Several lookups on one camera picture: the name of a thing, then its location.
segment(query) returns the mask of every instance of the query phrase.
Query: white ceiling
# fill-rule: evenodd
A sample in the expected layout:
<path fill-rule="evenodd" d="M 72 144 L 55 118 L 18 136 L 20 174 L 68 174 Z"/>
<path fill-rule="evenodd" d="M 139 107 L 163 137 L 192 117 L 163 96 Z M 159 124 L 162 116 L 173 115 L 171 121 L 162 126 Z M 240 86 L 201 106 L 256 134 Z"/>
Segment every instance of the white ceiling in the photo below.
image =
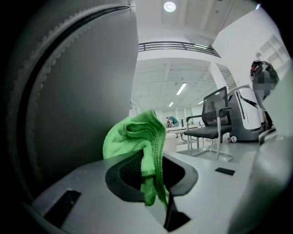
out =
<path fill-rule="evenodd" d="M 138 61 L 132 89 L 132 100 L 143 110 L 196 106 L 205 96 L 217 90 L 208 70 L 209 62 L 187 58 L 160 58 Z M 227 67 L 219 67 L 229 87 L 235 85 Z M 187 86 L 176 95 L 183 82 Z"/>
<path fill-rule="evenodd" d="M 164 10 L 167 1 L 176 4 L 174 12 Z M 139 42 L 184 37 L 209 45 L 220 30 L 255 7 L 250 0 L 136 0 Z"/>

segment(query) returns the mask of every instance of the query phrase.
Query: white column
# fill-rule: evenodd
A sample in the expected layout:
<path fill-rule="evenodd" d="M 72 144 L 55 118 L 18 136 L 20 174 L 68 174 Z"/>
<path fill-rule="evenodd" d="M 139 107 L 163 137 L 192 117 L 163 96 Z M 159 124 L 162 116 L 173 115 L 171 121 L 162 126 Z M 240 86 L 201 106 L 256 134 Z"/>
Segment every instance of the white column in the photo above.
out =
<path fill-rule="evenodd" d="M 224 86 L 227 86 L 227 83 L 226 83 L 220 69 L 216 65 L 216 63 L 211 62 L 210 66 L 209 66 L 209 70 L 210 70 L 212 77 L 215 80 L 215 83 L 216 83 L 216 86 L 218 89 L 223 88 Z"/>

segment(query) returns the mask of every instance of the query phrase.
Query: floor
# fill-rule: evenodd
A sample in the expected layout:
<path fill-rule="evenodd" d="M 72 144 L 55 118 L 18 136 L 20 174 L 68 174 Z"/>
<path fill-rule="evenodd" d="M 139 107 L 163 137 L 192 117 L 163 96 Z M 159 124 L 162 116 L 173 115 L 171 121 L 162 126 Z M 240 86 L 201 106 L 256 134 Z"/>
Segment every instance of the floor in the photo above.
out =
<path fill-rule="evenodd" d="M 196 154 L 198 152 L 201 152 L 205 148 L 211 148 L 211 149 L 217 149 L 217 140 L 211 144 L 210 141 L 204 141 L 204 146 L 201 143 L 200 147 L 197 149 L 196 144 L 193 144 L 192 146 L 194 149 L 192 149 L 190 152 L 188 150 L 182 150 L 177 151 L 179 154 L 187 154 L 192 156 L 193 154 Z M 249 155 L 249 154 L 255 154 L 259 148 L 258 142 L 236 142 L 231 143 L 228 142 L 227 139 L 223 140 L 223 143 L 220 146 L 220 151 L 223 151 L 225 153 L 229 153 L 233 155 L 233 158 L 230 162 L 239 163 L 242 159 L 242 157 Z M 204 158 L 207 160 L 216 160 L 216 153 L 213 152 L 205 152 L 198 156 L 199 158 Z M 219 160 L 226 161 L 227 158 L 224 156 L 220 156 Z"/>

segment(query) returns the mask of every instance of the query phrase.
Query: railing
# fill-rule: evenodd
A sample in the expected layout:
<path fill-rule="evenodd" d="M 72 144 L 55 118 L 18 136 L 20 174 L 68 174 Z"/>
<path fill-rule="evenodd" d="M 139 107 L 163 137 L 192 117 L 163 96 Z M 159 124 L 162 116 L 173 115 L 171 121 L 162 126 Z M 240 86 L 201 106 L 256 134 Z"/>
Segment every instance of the railing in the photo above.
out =
<path fill-rule="evenodd" d="M 210 46 L 204 46 L 199 44 L 192 44 L 186 42 L 146 42 L 139 43 L 138 52 L 157 50 L 157 49 L 181 49 L 190 50 L 201 53 L 207 53 L 213 56 L 220 57 L 219 54 Z"/>

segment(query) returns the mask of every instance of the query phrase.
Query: office chair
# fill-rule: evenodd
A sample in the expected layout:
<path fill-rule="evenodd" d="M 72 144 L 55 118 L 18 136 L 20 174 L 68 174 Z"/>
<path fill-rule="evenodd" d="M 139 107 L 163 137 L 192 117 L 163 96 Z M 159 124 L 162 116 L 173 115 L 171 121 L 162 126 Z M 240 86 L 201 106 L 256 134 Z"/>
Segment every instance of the office chair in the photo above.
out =
<path fill-rule="evenodd" d="M 228 161 L 230 161 L 233 158 L 232 154 L 220 152 L 222 135 L 232 131 L 231 119 L 229 115 L 229 111 L 232 110 L 232 108 L 228 106 L 227 88 L 223 87 L 211 93 L 206 96 L 203 101 L 202 115 L 190 116 L 186 118 L 187 131 L 185 131 L 184 134 L 188 136 L 188 151 L 190 152 L 191 136 L 197 137 L 197 142 L 199 137 L 208 139 L 218 138 L 217 150 L 205 149 L 197 154 L 194 154 L 194 156 L 198 156 L 205 152 L 214 152 L 217 154 L 217 160 L 219 159 L 219 155 L 222 154 L 228 157 Z M 188 121 L 191 118 L 197 117 L 202 118 L 205 127 L 189 130 Z"/>

